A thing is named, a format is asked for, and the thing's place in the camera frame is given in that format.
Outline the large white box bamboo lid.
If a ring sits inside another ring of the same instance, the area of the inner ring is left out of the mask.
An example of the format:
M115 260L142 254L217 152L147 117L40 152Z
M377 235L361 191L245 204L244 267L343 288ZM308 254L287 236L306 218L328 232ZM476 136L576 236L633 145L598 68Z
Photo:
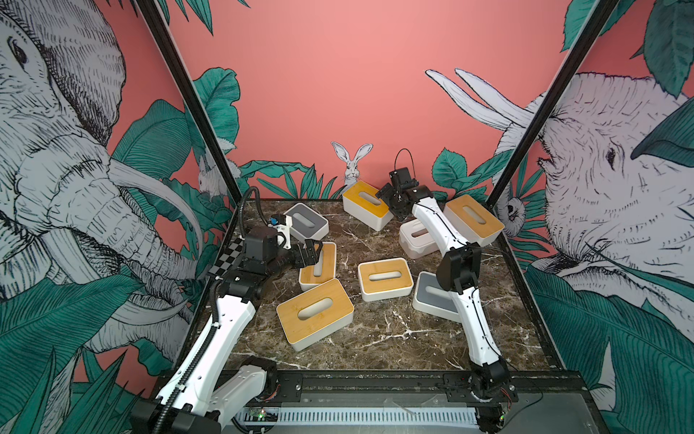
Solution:
M278 305L277 314L289 345L301 352L354 320L354 305L333 278Z

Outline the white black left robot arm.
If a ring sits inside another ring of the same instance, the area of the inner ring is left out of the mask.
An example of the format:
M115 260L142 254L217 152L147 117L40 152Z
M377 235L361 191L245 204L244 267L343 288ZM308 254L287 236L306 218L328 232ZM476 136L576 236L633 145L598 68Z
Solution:
M220 433L251 401L273 399L277 367L268 360L253 357L224 384L218 381L267 284L289 269L313 266L323 247L313 239L292 242L278 222L228 242L210 270L211 316L157 397L133 407L133 432Z

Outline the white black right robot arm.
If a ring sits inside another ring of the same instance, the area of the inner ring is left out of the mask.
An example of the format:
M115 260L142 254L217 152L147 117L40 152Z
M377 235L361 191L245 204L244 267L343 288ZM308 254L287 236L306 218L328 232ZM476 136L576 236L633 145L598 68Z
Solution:
M452 300L462 320L472 373L471 394L481 403L502 397L510 373L506 360L493 341L479 293L482 248L459 233L426 186L410 176L408 168L389 173L390 182L376 196L402 221L412 215L421 222L442 254L437 282Z

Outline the pink white drip tissue box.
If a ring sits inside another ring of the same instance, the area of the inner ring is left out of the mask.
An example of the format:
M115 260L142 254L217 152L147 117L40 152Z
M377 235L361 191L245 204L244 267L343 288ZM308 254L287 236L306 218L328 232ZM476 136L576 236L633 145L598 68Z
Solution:
M439 252L431 234L417 219L405 222L399 227L399 245L412 260Z

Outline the narrow white box bamboo lid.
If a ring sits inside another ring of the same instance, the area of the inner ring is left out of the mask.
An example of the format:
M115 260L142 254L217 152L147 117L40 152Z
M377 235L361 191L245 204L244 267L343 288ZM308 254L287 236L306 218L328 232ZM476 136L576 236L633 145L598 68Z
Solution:
M325 242L316 265L300 269L298 282L303 291L315 288L336 277L337 248L334 242Z

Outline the white box yellow wood lid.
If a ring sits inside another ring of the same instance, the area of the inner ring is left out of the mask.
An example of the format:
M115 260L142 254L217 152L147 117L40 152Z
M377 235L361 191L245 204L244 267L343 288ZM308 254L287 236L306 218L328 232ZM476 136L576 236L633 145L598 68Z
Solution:
M376 193L375 187L357 181L343 192L343 209L374 231L381 231L392 220L393 214Z

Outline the white box grey lid back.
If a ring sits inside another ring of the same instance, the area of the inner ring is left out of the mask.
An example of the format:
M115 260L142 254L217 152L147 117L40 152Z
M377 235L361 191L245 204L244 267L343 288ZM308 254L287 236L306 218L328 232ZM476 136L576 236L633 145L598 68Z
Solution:
M295 204L284 215L291 218L290 233L300 242L320 241L329 233L328 220L305 204Z

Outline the white box grey lid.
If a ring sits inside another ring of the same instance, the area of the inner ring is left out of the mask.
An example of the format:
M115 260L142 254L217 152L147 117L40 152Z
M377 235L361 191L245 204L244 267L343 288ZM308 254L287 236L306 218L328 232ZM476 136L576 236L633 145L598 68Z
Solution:
M457 308L448 292L438 285L434 273L421 271L417 276L412 306L419 312L461 324Z
M329 233L328 220L305 204L295 204L284 215L291 218L290 233L300 242L320 241Z

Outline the small white box bamboo lid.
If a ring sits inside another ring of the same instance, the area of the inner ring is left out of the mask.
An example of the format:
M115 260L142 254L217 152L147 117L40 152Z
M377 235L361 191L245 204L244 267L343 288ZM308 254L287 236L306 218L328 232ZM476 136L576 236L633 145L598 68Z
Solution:
M360 263L358 278L365 302L406 297L414 287L410 267L404 258Z

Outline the black white checkerboard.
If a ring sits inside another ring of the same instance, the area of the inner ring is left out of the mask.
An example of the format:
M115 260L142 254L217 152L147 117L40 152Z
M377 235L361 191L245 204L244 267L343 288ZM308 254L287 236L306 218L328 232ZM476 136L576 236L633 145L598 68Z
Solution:
M209 269L215 277L222 277L233 265L243 251L243 240L237 237L230 241L219 253L218 258Z

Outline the white box bamboo lid corner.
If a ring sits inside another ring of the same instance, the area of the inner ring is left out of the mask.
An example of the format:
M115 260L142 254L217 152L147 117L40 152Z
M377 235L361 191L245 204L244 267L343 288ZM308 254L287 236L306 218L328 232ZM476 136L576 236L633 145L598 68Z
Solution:
M504 224L471 195L462 195L446 203L444 215L468 242L485 247L494 242Z

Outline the white box grey lid front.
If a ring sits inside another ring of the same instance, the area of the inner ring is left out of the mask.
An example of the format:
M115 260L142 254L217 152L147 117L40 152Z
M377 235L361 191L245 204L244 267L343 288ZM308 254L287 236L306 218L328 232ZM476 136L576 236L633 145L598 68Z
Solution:
M421 271L417 276L412 306L419 312L461 324L457 308L448 292L438 285L434 273Z

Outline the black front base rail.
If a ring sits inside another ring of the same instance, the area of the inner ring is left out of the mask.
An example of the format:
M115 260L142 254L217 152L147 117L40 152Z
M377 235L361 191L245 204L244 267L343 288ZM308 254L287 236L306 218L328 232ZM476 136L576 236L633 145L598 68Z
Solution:
M368 399L430 400L435 406L489 407L510 405L513 410L546 403L562 395L576 395L580 403L592 398L580 374L569 371L513 371L510 382L493 398L475 398L469 371L335 371L279 370L278 391L268 401L251 399L249 407L282 407L291 404L327 405L330 399L347 399L365 406Z

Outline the black right frame post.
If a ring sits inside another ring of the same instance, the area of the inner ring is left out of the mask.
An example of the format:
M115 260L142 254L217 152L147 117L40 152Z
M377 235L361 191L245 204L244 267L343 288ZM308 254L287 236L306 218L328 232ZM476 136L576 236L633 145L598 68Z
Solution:
M493 211L498 204L504 193L504 189L509 185L511 179L513 179L513 175L520 167L522 160L539 137L541 129L548 121L556 105L562 99L569 83L587 57L617 5L617 0L600 0L592 6L566 59L551 83L544 100L540 103L531 123L527 126L522 139L511 155L507 166L504 168L498 183L488 196L485 204L487 209Z

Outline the black frame post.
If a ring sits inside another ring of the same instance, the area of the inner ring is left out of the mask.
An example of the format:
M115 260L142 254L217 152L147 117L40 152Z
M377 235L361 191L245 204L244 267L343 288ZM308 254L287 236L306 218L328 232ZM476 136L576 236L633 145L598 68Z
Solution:
M522 160L539 137L541 129L548 121L556 105L562 99L569 83L587 57L617 5L617 0L600 0L592 6L566 59L551 83L544 100L540 103L531 123L527 126L522 139L511 155L507 166L504 168L498 183L488 196L485 204L487 209L493 211L498 204L504 193L504 189L509 185L511 179L513 179L513 175L520 167Z
M171 73L177 89L181 93L184 104L193 118L193 122L199 130L206 148L211 152L224 184L231 194L235 204L241 199L240 188L228 166L228 160L222 153L219 141L213 129L213 125L202 105L202 101L197 93L193 81L186 69L184 60L175 45L175 41L168 30L168 25L164 21L163 12L157 1L137 0L137 7L142 14L146 25L152 34L157 48L162 54L166 66Z

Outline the black left frame post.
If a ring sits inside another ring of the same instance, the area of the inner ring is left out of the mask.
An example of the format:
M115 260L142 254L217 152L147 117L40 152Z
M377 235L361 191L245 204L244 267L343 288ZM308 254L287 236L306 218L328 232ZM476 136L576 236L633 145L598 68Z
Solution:
M181 93L184 104L193 118L193 122L199 130L206 148L211 152L224 184L231 194L235 204L241 199L240 188L228 166L228 160L222 153L219 141L213 129L213 125L202 105L202 101L197 93L193 81L186 69L184 60L175 45L175 41L168 30L168 25L164 21L163 12L157 1L137 0L137 7L142 14L146 25L152 34L157 48L162 54L166 66L171 73L177 89Z

